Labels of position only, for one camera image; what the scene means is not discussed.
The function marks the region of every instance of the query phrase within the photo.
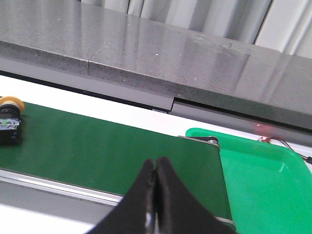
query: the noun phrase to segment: gray granite slab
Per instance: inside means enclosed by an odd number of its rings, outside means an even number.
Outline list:
[[[312,130],[311,59],[103,7],[0,1],[0,54]]]
[[[88,59],[115,37],[123,18],[75,0],[2,0],[0,53],[86,74]]]

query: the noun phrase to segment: plastic tray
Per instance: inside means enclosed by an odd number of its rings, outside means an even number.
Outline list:
[[[312,233],[312,175],[291,150],[209,130],[187,137],[215,136],[233,220],[240,234]]]

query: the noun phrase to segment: white surface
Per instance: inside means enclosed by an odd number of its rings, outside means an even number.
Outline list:
[[[84,234],[93,225],[0,204],[3,234]]]
[[[0,86],[0,96],[16,96],[25,102],[126,124],[167,135],[184,136],[189,128],[197,127],[254,140],[260,137],[208,123],[171,116],[4,76],[0,76],[0,83],[5,84]],[[88,112],[81,108],[84,103],[88,103],[90,106]],[[306,156],[312,156],[311,148],[296,144],[291,145],[298,152]],[[32,230],[31,233],[33,234],[41,234],[43,233],[42,227],[45,225],[50,228],[44,233],[84,233],[92,226],[91,224],[61,219],[51,215],[39,214],[4,205],[0,205],[0,220],[1,233],[13,234],[27,233],[25,232],[26,230]],[[19,220],[23,222],[23,224],[16,225],[12,220]]]

